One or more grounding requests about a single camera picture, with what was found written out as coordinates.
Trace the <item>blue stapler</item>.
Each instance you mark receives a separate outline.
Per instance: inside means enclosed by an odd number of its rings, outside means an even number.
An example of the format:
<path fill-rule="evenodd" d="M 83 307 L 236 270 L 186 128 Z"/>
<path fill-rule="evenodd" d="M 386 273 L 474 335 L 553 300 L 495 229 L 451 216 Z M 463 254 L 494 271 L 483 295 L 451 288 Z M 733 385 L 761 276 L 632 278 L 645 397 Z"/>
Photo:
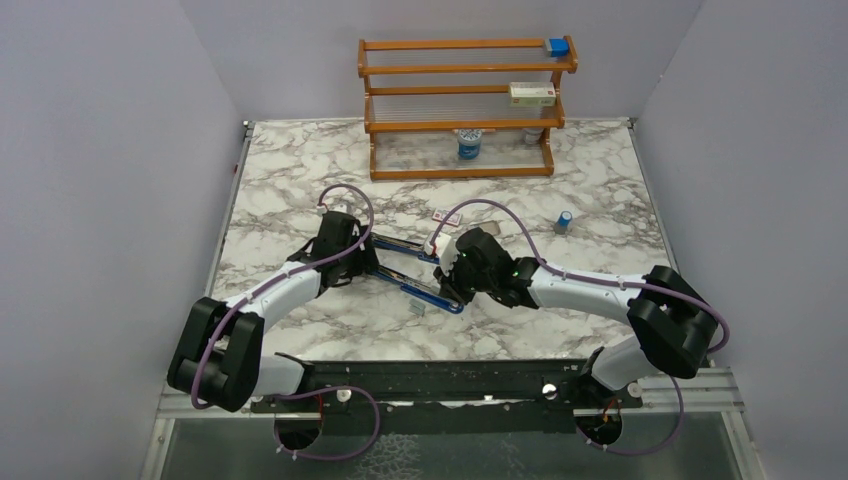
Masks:
<path fill-rule="evenodd" d="M 417 260 L 425 263 L 434 265 L 439 264 L 439 258 L 435 254 L 427 254 L 422 243 L 378 233 L 372 233 L 370 239 L 375 249 L 394 251 L 415 257 Z M 430 304 L 449 313 L 460 314 L 464 310 L 464 306 L 460 302 L 442 297 L 437 289 L 398 270 L 382 265 L 378 259 L 376 259 L 376 265 L 370 271 L 370 274 L 383 281 L 397 285 L 401 291 L 411 295 L 417 300 L 423 301 L 424 303 Z"/>

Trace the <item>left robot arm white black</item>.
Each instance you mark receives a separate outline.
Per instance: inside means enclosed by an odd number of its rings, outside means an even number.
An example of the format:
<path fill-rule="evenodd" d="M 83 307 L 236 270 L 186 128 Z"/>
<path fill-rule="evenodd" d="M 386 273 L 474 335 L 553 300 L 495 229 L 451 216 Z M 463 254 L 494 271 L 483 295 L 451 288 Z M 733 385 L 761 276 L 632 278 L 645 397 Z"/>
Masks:
<path fill-rule="evenodd" d="M 270 278 L 226 300 L 203 297 L 192 305 L 167 385 L 188 394 L 198 409 L 235 412 L 250 398 L 268 395 L 290 410 L 306 408 L 315 386 L 305 362 L 264 352 L 264 336 L 293 310 L 375 262 L 369 226 L 350 214 L 324 214 L 317 235 Z"/>

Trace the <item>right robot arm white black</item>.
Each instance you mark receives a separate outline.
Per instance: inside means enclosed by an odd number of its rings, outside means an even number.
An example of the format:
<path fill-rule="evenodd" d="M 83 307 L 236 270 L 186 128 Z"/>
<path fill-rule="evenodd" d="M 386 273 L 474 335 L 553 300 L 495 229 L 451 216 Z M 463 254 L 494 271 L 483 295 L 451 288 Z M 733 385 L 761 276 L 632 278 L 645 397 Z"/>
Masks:
<path fill-rule="evenodd" d="M 655 373 L 695 377 L 720 325 L 669 267 L 656 265 L 642 277 L 568 272 L 535 257 L 513 258 L 480 228 L 456 239 L 438 234 L 428 248 L 439 258 L 441 294 L 461 304 L 486 294 L 509 308 L 577 310 L 629 326 L 632 337 L 599 348 L 581 371 L 577 393 L 592 407 Z"/>

